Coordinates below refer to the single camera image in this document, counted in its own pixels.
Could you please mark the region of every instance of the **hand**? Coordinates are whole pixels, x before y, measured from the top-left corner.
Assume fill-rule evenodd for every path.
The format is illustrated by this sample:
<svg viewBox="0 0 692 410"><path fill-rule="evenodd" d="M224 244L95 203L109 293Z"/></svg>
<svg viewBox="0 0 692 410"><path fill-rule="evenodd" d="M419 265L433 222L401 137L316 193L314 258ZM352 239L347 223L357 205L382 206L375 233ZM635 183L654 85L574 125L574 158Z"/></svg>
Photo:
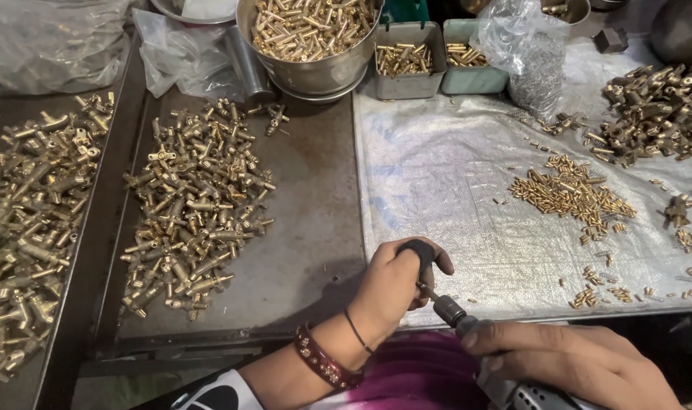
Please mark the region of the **hand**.
<svg viewBox="0 0 692 410"><path fill-rule="evenodd" d="M416 287L419 256L411 249L396 256L396 249L414 238L432 245L435 262L442 272L454 273L447 252L427 238L405 238L379 245L366 269L361 288L348 308L361 337L371 339L367 341L371 349L394 333L407 310L423 307L429 301ZM434 288L432 266L424 270L419 280L430 289Z"/></svg>
<svg viewBox="0 0 692 410"><path fill-rule="evenodd" d="M611 410L682 410L660 369L600 326L494 323L462 340L506 380L535 380Z"/></svg>

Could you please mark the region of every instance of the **black grip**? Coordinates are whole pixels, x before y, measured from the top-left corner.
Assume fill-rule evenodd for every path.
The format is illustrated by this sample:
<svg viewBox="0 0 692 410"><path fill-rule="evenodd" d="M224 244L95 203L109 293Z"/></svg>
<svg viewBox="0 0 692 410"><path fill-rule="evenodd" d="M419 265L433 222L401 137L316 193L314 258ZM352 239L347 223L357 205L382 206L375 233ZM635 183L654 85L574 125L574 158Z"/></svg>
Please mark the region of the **black grip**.
<svg viewBox="0 0 692 410"><path fill-rule="evenodd" d="M405 249L413 250L419 256L419 274L429 268L435 259L435 249L422 239L409 239L396 249L398 256Z"/></svg>

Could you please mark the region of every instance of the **woman's right hand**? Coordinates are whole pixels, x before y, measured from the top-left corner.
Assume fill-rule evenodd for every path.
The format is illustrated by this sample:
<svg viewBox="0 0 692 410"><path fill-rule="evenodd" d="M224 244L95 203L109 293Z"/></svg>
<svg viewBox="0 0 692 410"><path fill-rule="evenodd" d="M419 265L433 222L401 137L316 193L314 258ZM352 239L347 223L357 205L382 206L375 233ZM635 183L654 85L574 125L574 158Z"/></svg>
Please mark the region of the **woman's right hand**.
<svg viewBox="0 0 692 410"><path fill-rule="evenodd" d="M660 369L600 326L498 322L469 333L462 347L494 355L486 366L498 377L535 380L611 410L683 410Z"/></svg>

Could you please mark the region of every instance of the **purple clothing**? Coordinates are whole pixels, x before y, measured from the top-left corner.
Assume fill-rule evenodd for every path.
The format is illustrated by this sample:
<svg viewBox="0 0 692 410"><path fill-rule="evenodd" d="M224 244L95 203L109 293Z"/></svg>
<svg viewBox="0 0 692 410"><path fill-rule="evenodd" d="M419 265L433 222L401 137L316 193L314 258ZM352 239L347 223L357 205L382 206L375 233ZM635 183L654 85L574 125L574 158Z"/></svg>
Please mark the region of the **purple clothing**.
<svg viewBox="0 0 692 410"><path fill-rule="evenodd" d="M356 389L327 397L310 410L485 410L473 375L478 362L453 333L425 332L384 342Z"/></svg>

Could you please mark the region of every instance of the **red bangle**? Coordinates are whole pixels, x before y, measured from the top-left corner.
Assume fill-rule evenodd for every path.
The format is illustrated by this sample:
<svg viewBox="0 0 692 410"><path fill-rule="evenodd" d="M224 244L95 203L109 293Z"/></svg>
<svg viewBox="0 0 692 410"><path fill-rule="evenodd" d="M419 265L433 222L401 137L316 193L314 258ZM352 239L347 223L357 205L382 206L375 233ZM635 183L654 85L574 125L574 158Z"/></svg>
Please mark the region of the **red bangle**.
<svg viewBox="0 0 692 410"><path fill-rule="evenodd" d="M296 351L308 367L335 389L358 387L363 381L361 372L350 371L336 362L318 346L308 330L308 324L298 326Z"/></svg>

